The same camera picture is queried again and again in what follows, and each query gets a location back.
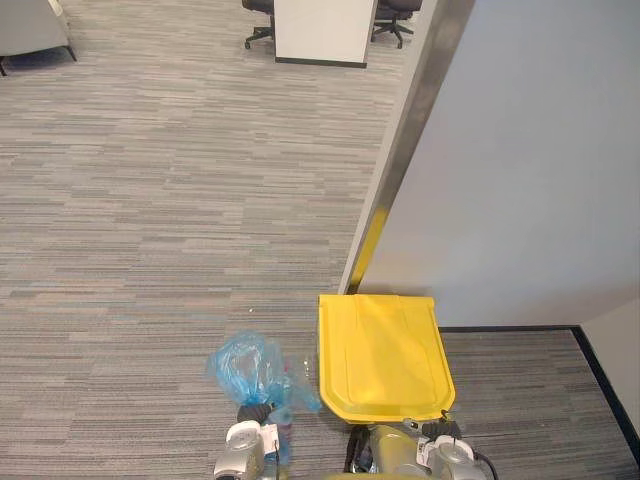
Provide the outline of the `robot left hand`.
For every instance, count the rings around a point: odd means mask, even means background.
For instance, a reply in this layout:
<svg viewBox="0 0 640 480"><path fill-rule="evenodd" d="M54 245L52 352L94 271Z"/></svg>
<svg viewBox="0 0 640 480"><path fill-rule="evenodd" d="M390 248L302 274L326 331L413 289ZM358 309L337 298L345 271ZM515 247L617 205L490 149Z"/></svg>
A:
<svg viewBox="0 0 640 480"><path fill-rule="evenodd" d="M245 421L255 421L259 425L264 425L267 423L273 411L273 403L242 405L237 411L236 421L238 423Z"/></svg>

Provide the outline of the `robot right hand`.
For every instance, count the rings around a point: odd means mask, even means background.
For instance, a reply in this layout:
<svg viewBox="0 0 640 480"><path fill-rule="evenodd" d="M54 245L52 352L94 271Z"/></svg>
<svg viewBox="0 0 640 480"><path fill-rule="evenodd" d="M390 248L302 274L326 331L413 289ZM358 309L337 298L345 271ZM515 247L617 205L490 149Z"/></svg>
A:
<svg viewBox="0 0 640 480"><path fill-rule="evenodd" d="M461 429L450 417L448 410L442 410L439 418L430 421L405 418L403 425L431 441L437 440L440 436L449 436L454 440L462 439Z"/></svg>

